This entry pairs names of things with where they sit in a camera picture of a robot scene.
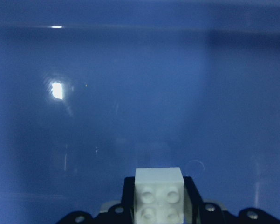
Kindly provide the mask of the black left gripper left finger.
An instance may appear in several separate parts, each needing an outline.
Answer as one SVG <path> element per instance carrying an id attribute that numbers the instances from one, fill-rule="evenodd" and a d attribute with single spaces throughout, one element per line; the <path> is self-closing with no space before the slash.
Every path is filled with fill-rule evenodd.
<path id="1" fill-rule="evenodd" d="M 135 178 L 125 177 L 123 184 L 123 193 L 121 206 L 123 213 L 127 217 L 127 224 L 134 224 L 134 199 L 135 199 Z"/>

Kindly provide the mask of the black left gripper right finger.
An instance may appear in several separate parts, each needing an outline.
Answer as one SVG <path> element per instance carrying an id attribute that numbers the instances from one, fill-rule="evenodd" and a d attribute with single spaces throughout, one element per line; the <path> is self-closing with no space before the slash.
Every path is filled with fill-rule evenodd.
<path id="1" fill-rule="evenodd" d="M 189 176 L 184 176 L 184 221 L 185 224 L 197 224 L 199 207 L 203 199 Z"/>

